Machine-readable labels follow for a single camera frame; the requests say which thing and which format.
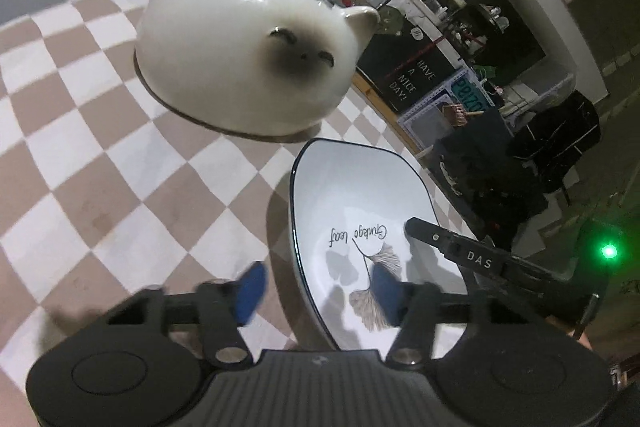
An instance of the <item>green light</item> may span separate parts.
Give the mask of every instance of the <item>green light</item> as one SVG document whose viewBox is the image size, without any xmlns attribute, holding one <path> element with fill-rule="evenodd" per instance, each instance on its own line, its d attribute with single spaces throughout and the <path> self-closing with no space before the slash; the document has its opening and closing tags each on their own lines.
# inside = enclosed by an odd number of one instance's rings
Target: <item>green light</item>
<svg viewBox="0 0 640 427">
<path fill-rule="evenodd" d="M 602 247 L 602 250 L 600 251 L 602 252 L 603 256 L 606 257 L 606 259 L 613 259 L 618 255 L 618 249 L 610 243 Z"/>
</svg>

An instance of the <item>hand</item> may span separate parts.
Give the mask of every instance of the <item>hand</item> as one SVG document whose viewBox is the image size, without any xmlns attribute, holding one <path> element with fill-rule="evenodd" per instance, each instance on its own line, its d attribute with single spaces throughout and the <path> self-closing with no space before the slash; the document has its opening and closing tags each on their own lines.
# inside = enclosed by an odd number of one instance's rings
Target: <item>hand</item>
<svg viewBox="0 0 640 427">
<path fill-rule="evenodd" d="M 574 330 L 571 329 L 571 327 L 567 326 L 566 324 L 564 324 L 564 322 L 559 321 L 558 319 L 556 319 L 553 315 L 549 315 L 546 318 L 546 321 L 555 326 L 556 328 L 564 331 L 566 334 L 568 334 L 569 336 L 573 336 L 574 334 Z M 587 334 L 583 333 L 582 336 L 580 337 L 580 339 L 578 340 L 579 343 L 581 343 L 584 347 L 586 347 L 587 349 L 591 349 L 593 351 L 593 347 L 591 347 L 591 343 L 589 342 L 589 339 L 587 338 Z"/>
</svg>

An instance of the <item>ginkgo leaf print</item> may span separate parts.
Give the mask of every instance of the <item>ginkgo leaf print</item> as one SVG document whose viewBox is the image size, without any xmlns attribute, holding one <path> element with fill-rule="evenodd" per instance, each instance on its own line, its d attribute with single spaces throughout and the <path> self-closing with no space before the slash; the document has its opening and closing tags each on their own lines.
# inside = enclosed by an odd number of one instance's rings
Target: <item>ginkgo leaf print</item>
<svg viewBox="0 0 640 427">
<path fill-rule="evenodd" d="M 364 327 L 369 331 L 382 331 L 390 328 L 382 308 L 373 296 L 370 287 L 356 290 L 349 294 L 349 304 L 354 313 L 361 318 Z"/>
<path fill-rule="evenodd" d="M 376 264 L 382 264 L 382 266 L 396 276 L 396 279 L 400 279 L 400 275 L 402 274 L 402 265 L 400 264 L 398 254 L 394 253 L 394 249 L 391 245 L 382 243 L 382 248 L 378 253 L 371 256 L 367 255 L 365 257 Z"/>
<path fill-rule="evenodd" d="M 371 274 L 369 272 L 369 265 L 367 260 L 372 261 L 375 264 L 382 264 L 389 272 L 395 277 L 400 279 L 402 273 L 402 265 L 400 264 L 400 258 L 394 253 L 394 249 L 391 245 L 382 243 L 382 248 L 378 253 L 373 255 L 365 255 L 360 249 L 355 239 L 351 239 L 356 246 L 364 266 L 367 269 L 367 278 L 369 279 L 369 287 L 366 290 L 356 290 L 349 294 L 349 304 L 353 308 L 354 313 L 361 318 L 364 327 L 369 331 L 382 331 L 390 328 L 391 326 L 386 321 L 382 308 L 376 301 L 371 290 Z"/>
</svg>

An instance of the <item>checkered tablecloth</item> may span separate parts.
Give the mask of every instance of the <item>checkered tablecloth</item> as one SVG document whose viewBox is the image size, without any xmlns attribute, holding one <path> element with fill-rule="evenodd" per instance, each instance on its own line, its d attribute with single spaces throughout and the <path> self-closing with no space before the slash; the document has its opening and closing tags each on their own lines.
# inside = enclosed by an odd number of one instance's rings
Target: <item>checkered tablecloth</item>
<svg viewBox="0 0 640 427">
<path fill-rule="evenodd" d="M 242 330 L 254 356 L 312 328 L 287 236 L 287 176 L 304 142 L 225 136 L 153 99 L 132 63 L 148 0 L 71 0 L 0 28 L 0 425 L 36 425 L 33 362 L 150 284 L 171 293 L 265 261 Z M 320 136 L 417 162 L 350 90 Z M 433 182 L 441 225 L 467 232 Z"/>
</svg>

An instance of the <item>black sign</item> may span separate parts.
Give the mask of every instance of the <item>black sign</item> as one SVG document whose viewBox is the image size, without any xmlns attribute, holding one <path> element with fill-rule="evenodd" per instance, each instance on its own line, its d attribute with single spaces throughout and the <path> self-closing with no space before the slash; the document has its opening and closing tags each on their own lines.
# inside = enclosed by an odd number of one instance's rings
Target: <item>black sign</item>
<svg viewBox="0 0 640 427">
<path fill-rule="evenodd" d="M 418 27 L 402 19 L 400 35 L 373 35 L 358 68 L 396 114 L 409 109 L 455 70 Z"/>
</svg>

